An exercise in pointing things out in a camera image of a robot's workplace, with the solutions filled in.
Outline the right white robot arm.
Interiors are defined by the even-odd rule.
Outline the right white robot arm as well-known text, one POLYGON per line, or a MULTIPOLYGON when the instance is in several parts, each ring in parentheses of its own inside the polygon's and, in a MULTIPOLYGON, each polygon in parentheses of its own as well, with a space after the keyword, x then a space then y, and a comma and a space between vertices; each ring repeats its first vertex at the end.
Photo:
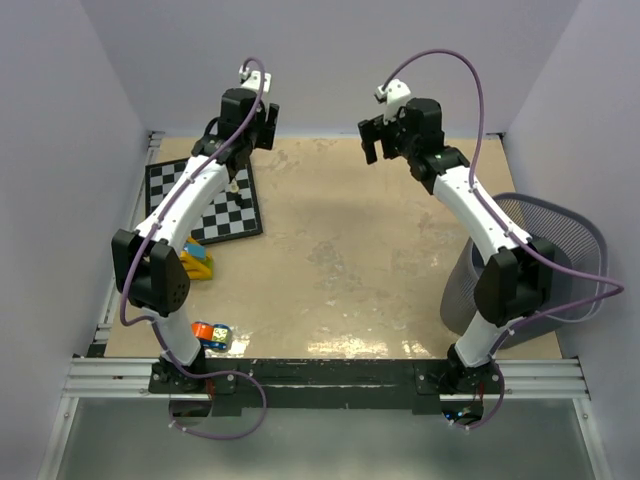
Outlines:
POLYGON ((515 224, 480 185, 464 154, 446 144, 437 101, 411 99, 394 119, 365 119, 358 131, 367 163, 404 158, 412 177, 454 214, 481 256, 471 322, 441 367, 416 373, 421 393, 471 393, 495 375, 491 362, 509 329, 549 299, 552 273, 545 263, 555 248, 515 224))

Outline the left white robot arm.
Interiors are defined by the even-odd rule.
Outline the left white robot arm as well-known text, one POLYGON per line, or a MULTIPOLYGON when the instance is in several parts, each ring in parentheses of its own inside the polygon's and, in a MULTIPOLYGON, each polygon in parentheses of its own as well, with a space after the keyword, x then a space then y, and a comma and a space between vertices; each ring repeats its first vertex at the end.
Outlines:
POLYGON ((272 148, 278 112, 263 87, 226 90, 219 115, 195 142, 169 193, 135 229, 120 229, 111 240, 120 322, 151 327, 161 347, 152 376, 170 387, 196 392, 210 376, 205 348, 186 312, 190 279, 180 252, 197 219, 247 165, 252 152, 272 148))

